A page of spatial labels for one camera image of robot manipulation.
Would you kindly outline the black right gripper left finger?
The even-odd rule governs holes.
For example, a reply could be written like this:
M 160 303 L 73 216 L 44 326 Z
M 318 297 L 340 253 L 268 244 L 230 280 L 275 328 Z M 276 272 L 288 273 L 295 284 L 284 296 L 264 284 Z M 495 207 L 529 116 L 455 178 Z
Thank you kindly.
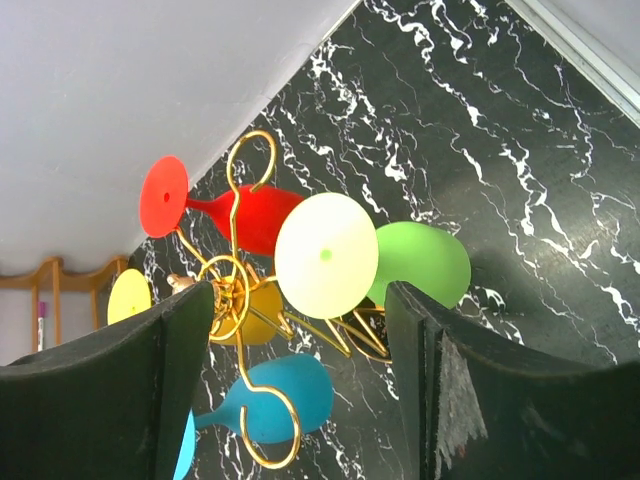
M 172 478 L 213 304 L 199 282 L 2 367 L 2 478 Z

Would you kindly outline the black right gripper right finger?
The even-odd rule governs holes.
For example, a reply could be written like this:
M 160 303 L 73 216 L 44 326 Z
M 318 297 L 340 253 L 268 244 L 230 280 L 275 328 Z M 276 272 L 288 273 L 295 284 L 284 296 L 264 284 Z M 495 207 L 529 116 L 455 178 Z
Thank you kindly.
M 385 321 L 415 479 L 635 479 L 639 365 L 508 340 L 409 284 Z

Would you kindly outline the green wine glass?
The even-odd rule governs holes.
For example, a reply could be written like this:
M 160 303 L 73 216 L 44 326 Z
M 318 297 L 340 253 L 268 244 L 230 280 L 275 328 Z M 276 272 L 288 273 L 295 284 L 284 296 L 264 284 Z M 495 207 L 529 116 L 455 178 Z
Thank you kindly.
M 415 221 L 376 227 L 357 201 L 331 192 L 305 199 L 286 217 L 274 267 L 286 301 L 314 319 L 346 314 L 364 298 L 381 306 L 395 281 L 452 308 L 471 283 L 469 254 L 449 232 Z

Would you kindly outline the red wine glass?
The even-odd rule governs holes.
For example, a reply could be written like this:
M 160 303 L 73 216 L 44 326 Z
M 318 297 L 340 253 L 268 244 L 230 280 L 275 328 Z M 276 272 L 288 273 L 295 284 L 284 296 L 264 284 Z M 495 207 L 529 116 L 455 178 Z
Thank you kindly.
M 219 232 L 231 238 L 230 214 L 234 192 L 229 190 L 211 201 L 188 197 L 188 175 L 182 161 L 165 156 L 149 170 L 140 200 L 139 218 L 146 234 L 162 238 L 176 229 L 188 208 L 210 216 Z M 270 185 L 251 191 L 239 188 L 240 204 L 236 214 L 238 247 L 256 255 L 271 256 L 284 220 L 304 197 Z

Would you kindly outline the blue wine glass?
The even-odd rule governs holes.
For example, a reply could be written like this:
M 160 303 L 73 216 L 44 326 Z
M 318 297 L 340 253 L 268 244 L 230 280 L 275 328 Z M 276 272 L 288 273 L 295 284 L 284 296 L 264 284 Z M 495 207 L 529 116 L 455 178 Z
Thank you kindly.
M 253 383 L 276 388 L 289 398 L 303 434 L 328 421 L 333 408 L 333 386 L 326 368 L 314 356 L 300 353 L 266 361 L 252 367 L 248 375 Z M 252 441 L 277 444 L 293 439 L 293 421 L 285 404 L 270 393 L 250 391 L 239 378 L 217 409 L 199 416 L 189 414 L 175 467 L 176 479 L 185 478 L 189 472 L 195 456 L 196 431 L 222 425 L 239 435 L 243 406 L 248 408 L 247 427 Z

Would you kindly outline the purple capped marker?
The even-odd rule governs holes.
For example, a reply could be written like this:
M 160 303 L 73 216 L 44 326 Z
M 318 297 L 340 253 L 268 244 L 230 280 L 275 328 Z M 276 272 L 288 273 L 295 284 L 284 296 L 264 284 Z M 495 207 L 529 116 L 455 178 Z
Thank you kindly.
M 44 301 L 39 301 L 38 308 L 37 308 L 37 351 L 38 352 L 43 351 L 45 348 L 46 318 L 47 318 L 47 303 Z

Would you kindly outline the wooden stepped shelf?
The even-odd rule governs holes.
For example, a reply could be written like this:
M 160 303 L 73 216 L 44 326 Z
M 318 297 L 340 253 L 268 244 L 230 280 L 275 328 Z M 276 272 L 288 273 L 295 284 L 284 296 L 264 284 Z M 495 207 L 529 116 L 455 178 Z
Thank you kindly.
M 83 293 L 90 298 L 92 329 L 101 327 L 98 312 L 98 295 L 105 285 L 117 278 L 129 265 L 124 255 L 116 255 L 103 266 L 89 272 L 72 272 L 64 268 L 64 260 L 59 256 L 44 259 L 42 263 L 29 273 L 21 275 L 2 275 L 2 290 L 27 290 L 31 293 L 31 347 L 33 352 L 40 351 L 44 341 L 44 331 L 40 327 L 43 302 L 40 294 L 52 292 L 52 312 L 54 325 L 54 344 L 62 343 L 61 294 Z

